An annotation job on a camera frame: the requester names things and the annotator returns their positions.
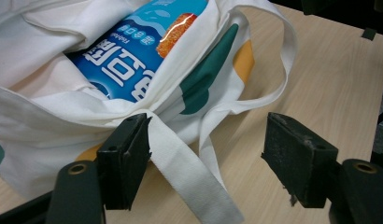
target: canvas bag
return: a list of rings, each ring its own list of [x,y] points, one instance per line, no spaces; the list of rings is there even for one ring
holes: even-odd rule
[[[98,3],[96,1],[78,1],[79,4],[87,4],[87,2],[90,6],[95,4],[97,7]],[[200,114],[179,114],[184,111],[184,107],[174,106],[178,105],[179,98],[174,96],[179,93],[179,84],[218,45],[220,39],[227,34],[226,32],[234,23],[238,23],[236,32],[238,35],[235,39],[240,40],[234,41],[234,49],[233,51],[230,50],[230,52],[235,55],[237,48],[244,46],[248,42],[248,22],[242,14],[234,10],[236,6],[243,5],[265,9],[284,21],[285,36],[282,58],[285,76],[283,83],[272,94],[261,99],[237,102],[236,99],[244,87],[242,81],[239,81],[240,85],[237,88],[229,90],[233,92],[233,94],[229,94],[231,97],[226,96],[219,100],[208,100],[206,107],[200,108],[200,111],[202,111]],[[28,11],[23,16],[27,20],[35,19],[34,21],[38,21],[38,16],[44,16],[43,12],[45,11],[37,12],[40,14]],[[53,33],[60,28],[52,29],[51,26],[51,30],[54,30]],[[194,35],[200,29],[205,29],[205,35]],[[19,67],[17,72],[29,76],[36,70],[46,66],[48,67],[46,70],[53,71],[54,74],[63,74],[64,69],[67,72],[72,70],[73,73],[77,73],[77,69],[70,66],[61,52],[85,48],[99,36],[82,33],[83,35],[80,37],[79,34],[72,31],[69,32],[69,36],[61,34],[61,38],[59,38],[58,34],[50,34],[47,39],[51,41],[55,39],[56,43],[60,43],[55,45],[55,47],[59,46],[57,51],[52,50],[52,48],[50,52],[47,52],[47,49],[42,49],[39,52],[44,54],[43,56],[37,53],[40,56],[38,58],[40,61],[34,58],[31,60],[33,63],[25,63],[31,72],[22,67]],[[63,84],[63,86],[54,85],[56,88],[40,90],[37,93],[23,93],[24,90],[20,90],[19,92],[23,93],[23,95],[8,90],[7,88],[12,87],[11,84],[1,83],[0,152],[2,154],[0,155],[0,174],[13,188],[34,197],[52,188],[55,174],[62,166],[79,158],[86,148],[102,143],[124,118],[133,113],[146,112],[153,117],[149,125],[149,143],[153,152],[152,161],[182,196],[194,214],[202,222],[206,223],[239,222],[242,220],[242,215],[225,190],[216,163],[215,153],[210,144],[209,134],[228,114],[238,114],[255,107],[267,105],[282,93],[291,70],[295,47],[295,37],[291,25],[269,2],[210,1],[206,11],[203,12],[190,31],[179,40],[179,43],[176,44],[169,57],[165,59],[157,71],[156,77],[150,83],[145,99],[135,105],[130,105],[122,100],[108,101],[102,99],[86,80],[82,77],[78,80],[75,78],[77,76],[72,76],[71,83],[64,84],[61,79],[59,83]],[[226,65],[232,64],[228,63],[227,59],[219,74],[226,74],[224,71],[227,69],[224,68],[228,68]],[[234,69],[230,70],[230,74],[234,74]],[[16,73],[8,72],[8,68],[4,68],[3,71],[9,74]],[[225,76],[217,75],[215,80],[223,80],[222,77]],[[50,78],[51,84],[56,83],[55,81],[52,82],[56,76]],[[228,81],[233,83],[234,79],[229,78]],[[191,135],[182,134],[182,132],[185,133],[185,130],[194,130],[194,132],[188,131]],[[186,145],[186,143],[190,143],[198,136],[201,145],[200,158]],[[201,209],[207,206],[213,209],[211,211]]]

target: white fabric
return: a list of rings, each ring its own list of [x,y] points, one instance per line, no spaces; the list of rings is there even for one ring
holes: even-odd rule
[[[48,83],[55,83],[60,74],[66,73],[64,69],[75,71],[75,67],[66,62],[62,52],[85,48],[103,32],[104,27],[111,27],[123,17],[123,12],[134,10],[137,2],[49,1],[46,6],[31,3],[31,6],[12,5],[18,11],[15,10],[11,15],[0,13],[0,143],[6,149],[0,166],[1,176],[13,188],[35,197],[42,190],[52,188],[45,180],[50,178],[50,172],[64,166],[63,162],[70,162],[86,147],[102,142],[124,118],[136,112],[146,112],[153,117],[149,125],[151,159],[199,220],[203,223],[242,222],[243,216],[220,177],[209,135],[227,115],[270,104],[283,92],[296,53],[296,39],[291,25],[277,9],[265,0],[209,1],[204,13],[182,36],[156,72],[145,99],[131,104],[123,100],[104,100],[83,78],[77,78],[76,82],[65,86],[59,85],[56,90],[46,86],[31,91],[33,88],[22,85],[22,82],[31,78],[29,76],[38,69],[43,69],[46,74],[52,71]],[[156,116],[156,110],[168,104],[167,100],[178,84],[215,46],[218,41],[216,36],[225,32],[222,28],[228,25],[233,15],[228,12],[238,6],[261,8],[284,21],[284,45],[281,51],[284,81],[276,91],[261,99],[224,102],[211,108],[199,124],[198,158],[184,139],[179,138]],[[57,21],[56,15],[62,18],[61,15],[69,8],[77,12],[75,18]],[[99,21],[91,17],[98,11],[97,8],[102,12]],[[108,11],[115,16],[104,15]],[[95,24],[102,26],[97,30],[94,29]],[[204,35],[195,35],[201,32],[202,27],[205,27]],[[8,50],[8,43],[15,45],[11,49],[16,49],[17,54]],[[18,90],[22,95],[8,88]],[[21,156],[22,153],[32,156],[26,160]],[[50,167],[46,167],[47,164],[28,167],[40,161],[50,161]],[[30,175],[39,175],[41,183],[24,178]]]

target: brass screw hole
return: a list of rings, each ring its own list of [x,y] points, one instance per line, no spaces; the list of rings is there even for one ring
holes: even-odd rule
[[[362,172],[367,173],[367,174],[370,174],[370,175],[377,173],[377,169],[368,163],[356,162],[356,163],[354,163],[354,167],[357,170],[362,171]]]
[[[68,173],[70,175],[78,175],[78,174],[81,174],[84,171],[86,171],[86,169],[87,169],[87,165],[80,163],[80,164],[76,164],[76,165],[73,165],[72,167],[70,167],[68,170]]]

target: blue snack package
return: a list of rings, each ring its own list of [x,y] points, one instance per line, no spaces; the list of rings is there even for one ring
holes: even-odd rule
[[[144,98],[163,58],[206,0],[154,0],[118,22],[95,44],[69,59],[108,99]]]

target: wooden table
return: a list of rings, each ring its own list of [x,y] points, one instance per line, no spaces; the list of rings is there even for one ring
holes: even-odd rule
[[[290,195],[261,158],[269,111],[298,119],[339,148],[338,161],[370,160],[383,91],[383,35],[279,7],[299,37],[299,53],[284,94],[273,104],[228,117],[212,134],[222,177],[245,223],[329,223],[324,209],[291,207]],[[282,24],[243,8],[252,27],[256,65],[242,99],[279,84]],[[0,179],[0,213],[24,199]],[[133,210],[107,211],[107,223],[198,223],[187,205],[150,164]]]

